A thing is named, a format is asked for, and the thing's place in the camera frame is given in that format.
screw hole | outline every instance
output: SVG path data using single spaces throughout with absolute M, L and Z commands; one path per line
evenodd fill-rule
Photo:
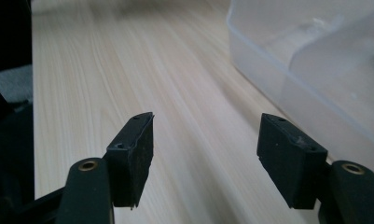
M 365 171 L 361 167 L 351 163 L 342 164 L 341 167 L 347 172 L 352 173 L 354 175 L 363 175 L 365 173 Z
M 124 148 L 125 146 L 123 145 L 123 143 L 119 143 L 119 144 L 116 144 L 116 147 L 117 148 Z
M 96 168 L 96 166 L 97 166 L 97 161 L 85 161 L 84 163 L 78 166 L 78 169 L 80 171 L 90 171 Z

wood grain surface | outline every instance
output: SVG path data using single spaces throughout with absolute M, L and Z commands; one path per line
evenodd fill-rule
M 256 156 L 261 113 L 282 114 L 232 66 L 228 7 L 33 1 L 36 197 L 152 111 L 149 178 L 117 223 L 318 223 L 317 209 L 287 207 Z

clear plastic box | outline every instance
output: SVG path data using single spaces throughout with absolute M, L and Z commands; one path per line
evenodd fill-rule
M 232 0 L 230 55 L 335 160 L 374 171 L 374 0 Z

wooden table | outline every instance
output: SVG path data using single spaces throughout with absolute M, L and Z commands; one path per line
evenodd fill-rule
M 288 209 L 256 156 L 261 113 L 282 114 L 232 66 L 228 7 L 33 1 L 36 197 L 152 111 L 145 191 L 117 223 L 317 223 L 317 211 Z

plastic container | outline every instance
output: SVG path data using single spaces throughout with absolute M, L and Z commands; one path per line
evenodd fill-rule
M 234 65 L 334 160 L 374 171 L 374 0 L 232 0 Z

